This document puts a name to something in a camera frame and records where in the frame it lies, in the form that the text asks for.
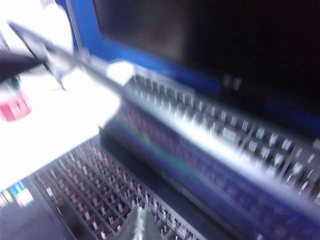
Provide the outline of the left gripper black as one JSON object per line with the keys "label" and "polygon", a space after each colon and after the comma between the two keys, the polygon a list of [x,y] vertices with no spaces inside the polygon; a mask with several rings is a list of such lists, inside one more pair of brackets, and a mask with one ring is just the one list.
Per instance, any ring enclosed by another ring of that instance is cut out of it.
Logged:
{"label": "left gripper black", "polygon": [[0,51],[0,118],[15,122],[31,113],[29,99],[22,90],[20,74],[34,67],[34,59],[8,50]]}

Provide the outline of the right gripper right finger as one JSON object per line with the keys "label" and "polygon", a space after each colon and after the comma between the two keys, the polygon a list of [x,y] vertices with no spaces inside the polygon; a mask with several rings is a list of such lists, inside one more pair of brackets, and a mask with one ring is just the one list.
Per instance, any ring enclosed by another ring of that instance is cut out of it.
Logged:
{"label": "right gripper right finger", "polygon": [[142,239],[143,240],[160,240],[161,232],[156,224],[152,211],[149,210],[148,208],[145,208],[142,212],[142,219],[143,219]]}

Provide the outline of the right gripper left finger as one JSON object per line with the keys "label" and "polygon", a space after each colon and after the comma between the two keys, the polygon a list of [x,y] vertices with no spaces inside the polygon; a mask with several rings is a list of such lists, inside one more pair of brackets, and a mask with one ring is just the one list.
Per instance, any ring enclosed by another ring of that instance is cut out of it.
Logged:
{"label": "right gripper left finger", "polygon": [[134,207],[121,227],[122,240],[137,240],[142,232],[142,208]]}

